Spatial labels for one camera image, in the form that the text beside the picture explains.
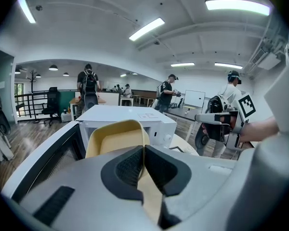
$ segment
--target black backpack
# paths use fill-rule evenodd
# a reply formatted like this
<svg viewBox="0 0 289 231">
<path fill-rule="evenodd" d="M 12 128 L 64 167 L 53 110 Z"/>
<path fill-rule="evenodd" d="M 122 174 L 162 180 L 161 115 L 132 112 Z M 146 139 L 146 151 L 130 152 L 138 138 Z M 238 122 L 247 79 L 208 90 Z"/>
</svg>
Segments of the black backpack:
<svg viewBox="0 0 289 231">
<path fill-rule="evenodd" d="M 82 81 L 82 92 L 85 93 L 96 93 L 97 81 L 95 78 L 95 73 L 92 71 L 84 71 L 86 74 Z"/>
</svg>

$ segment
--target ceiling light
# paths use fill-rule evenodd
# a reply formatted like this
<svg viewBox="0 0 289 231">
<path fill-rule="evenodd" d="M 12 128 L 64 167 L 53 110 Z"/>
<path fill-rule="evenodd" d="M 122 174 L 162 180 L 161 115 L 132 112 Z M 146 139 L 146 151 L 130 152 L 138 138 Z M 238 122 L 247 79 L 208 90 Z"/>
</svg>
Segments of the ceiling light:
<svg viewBox="0 0 289 231">
<path fill-rule="evenodd" d="M 49 67 L 49 70 L 52 70 L 52 71 L 57 71 L 58 70 L 58 67 L 56 65 L 51 65 Z"/>
<path fill-rule="evenodd" d="M 35 23 L 35 19 L 33 18 L 33 15 L 28 7 L 28 4 L 26 2 L 26 0 L 18 0 L 18 3 L 20 5 L 20 7 L 22 8 L 24 14 L 26 15 L 28 21 L 30 23 Z"/>
<path fill-rule="evenodd" d="M 220 67 L 233 67 L 233 68 L 238 68 L 242 69 L 242 66 L 239 65 L 233 65 L 233 64 L 222 64 L 222 63 L 215 63 L 215 66 L 220 66 Z"/>
<path fill-rule="evenodd" d="M 247 10 L 264 15 L 270 14 L 270 8 L 260 3 L 245 0 L 209 0 L 206 1 L 208 10 L 233 9 Z"/>
<path fill-rule="evenodd" d="M 171 67 L 186 67 L 186 66 L 195 66 L 195 64 L 194 63 L 171 64 Z"/>
<path fill-rule="evenodd" d="M 142 35 L 146 34 L 147 32 L 150 32 L 151 30 L 157 28 L 158 26 L 161 26 L 165 24 L 165 22 L 158 18 L 155 21 L 149 23 L 148 25 L 144 26 L 143 28 L 139 29 L 137 32 L 135 32 L 132 36 L 130 36 L 131 41 L 135 41 L 138 38 L 140 38 Z"/>
</svg>

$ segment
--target green partition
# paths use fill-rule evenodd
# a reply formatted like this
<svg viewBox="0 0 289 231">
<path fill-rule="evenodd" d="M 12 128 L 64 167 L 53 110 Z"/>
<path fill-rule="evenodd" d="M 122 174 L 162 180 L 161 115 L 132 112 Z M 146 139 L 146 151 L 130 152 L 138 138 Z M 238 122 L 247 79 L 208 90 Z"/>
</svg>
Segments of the green partition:
<svg viewBox="0 0 289 231">
<path fill-rule="evenodd" d="M 59 103 L 59 111 L 60 114 L 63 112 L 63 109 L 66 110 L 70 106 L 69 102 L 75 98 L 75 92 L 74 91 L 61 91 L 60 92 L 60 103 Z"/>
</svg>

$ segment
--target white device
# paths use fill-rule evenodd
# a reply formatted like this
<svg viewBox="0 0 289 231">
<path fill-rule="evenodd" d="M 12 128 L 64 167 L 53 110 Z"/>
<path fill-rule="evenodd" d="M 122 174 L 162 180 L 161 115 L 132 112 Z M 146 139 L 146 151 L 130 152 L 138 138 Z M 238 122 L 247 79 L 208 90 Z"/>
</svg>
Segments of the white device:
<svg viewBox="0 0 289 231">
<path fill-rule="evenodd" d="M 95 129 L 128 119 L 142 124 L 149 135 L 151 145 L 170 147 L 177 126 L 174 120 L 153 108 L 111 105 L 95 105 L 76 120 L 79 122 L 84 147 L 87 148 Z"/>
</svg>

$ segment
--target black office chair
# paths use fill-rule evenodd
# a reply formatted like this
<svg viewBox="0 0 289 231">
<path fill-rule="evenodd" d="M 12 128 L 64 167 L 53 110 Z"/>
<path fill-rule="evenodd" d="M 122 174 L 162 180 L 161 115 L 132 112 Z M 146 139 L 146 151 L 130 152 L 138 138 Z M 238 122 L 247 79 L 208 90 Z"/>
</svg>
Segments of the black office chair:
<svg viewBox="0 0 289 231">
<path fill-rule="evenodd" d="M 45 119 L 43 121 L 44 124 L 46 124 L 46 121 L 49 121 L 49 126 L 51 126 L 52 121 L 54 119 L 60 119 L 61 122 L 61 117 L 59 115 L 59 101 L 60 101 L 60 92 L 58 92 L 57 87 L 50 87 L 49 92 L 47 93 L 47 107 L 44 108 L 44 103 L 42 103 L 43 106 L 42 114 L 50 115 L 50 118 Z"/>
</svg>

